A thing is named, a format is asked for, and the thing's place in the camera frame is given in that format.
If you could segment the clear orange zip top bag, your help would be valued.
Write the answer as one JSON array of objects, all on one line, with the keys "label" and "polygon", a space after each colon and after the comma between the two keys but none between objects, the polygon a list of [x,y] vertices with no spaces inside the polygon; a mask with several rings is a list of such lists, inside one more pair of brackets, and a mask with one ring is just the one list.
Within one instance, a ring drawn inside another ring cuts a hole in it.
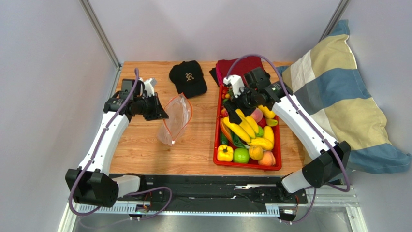
[{"label": "clear orange zip top bag", "polygon": [[183,135],[192,119],[192,104],[183,93],[173,97],[165,106],[168,119],[164,119],[157,133],[157,139],[169,146],[173,146]]}]

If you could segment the yellow banana bunch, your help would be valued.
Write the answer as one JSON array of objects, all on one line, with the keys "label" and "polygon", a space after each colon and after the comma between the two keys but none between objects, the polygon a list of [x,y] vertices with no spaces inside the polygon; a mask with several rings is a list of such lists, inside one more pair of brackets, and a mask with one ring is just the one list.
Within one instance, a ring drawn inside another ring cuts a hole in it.
[{"label": "yellow banana bunch", "polygon": [[249,144],[253,139],[256,139],[256,131],[246,120],[246,117],[240,109],[236,109],[235,112],[241,119],[240,124],[231,123],[228,116],[222,119],[223,124],[234,132],[241,140]]}]

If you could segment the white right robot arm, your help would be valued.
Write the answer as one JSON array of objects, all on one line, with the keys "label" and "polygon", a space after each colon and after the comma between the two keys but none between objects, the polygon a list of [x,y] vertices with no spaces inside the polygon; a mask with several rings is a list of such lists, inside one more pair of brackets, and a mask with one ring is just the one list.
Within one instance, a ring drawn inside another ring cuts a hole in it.
[{"label": "white right robot arm", "polygon": [[232,99],[223,104],[230,123],[241,123],[238,111],[249,116],[258,106],[266,106],[287,124],[311,157],[309,164],[276,184],[282,199],[302,189],[320,188],[345,171],[350,145],[338,142],[323,130],[281,80],[271,82],[262,68],[255,68],[244,76],[228,75],[223,84],[233,92]]}]

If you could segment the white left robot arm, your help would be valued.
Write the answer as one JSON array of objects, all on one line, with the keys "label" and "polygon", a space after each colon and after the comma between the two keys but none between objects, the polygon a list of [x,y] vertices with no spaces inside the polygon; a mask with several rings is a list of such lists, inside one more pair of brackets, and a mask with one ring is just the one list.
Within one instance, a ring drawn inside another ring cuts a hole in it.
[{"label": "white left robot arm", "polygon": [[154,78],[124,79],[121,90],[105,102],[91,148],[78,168],[65,175],[71,202],[112,207],[118,198],[137,192],[143,185],[140,174],[111,178],[109,170],[119,140],[134,116],[141,115],[146,121],[168,118],[154,90],[156,83]]}]

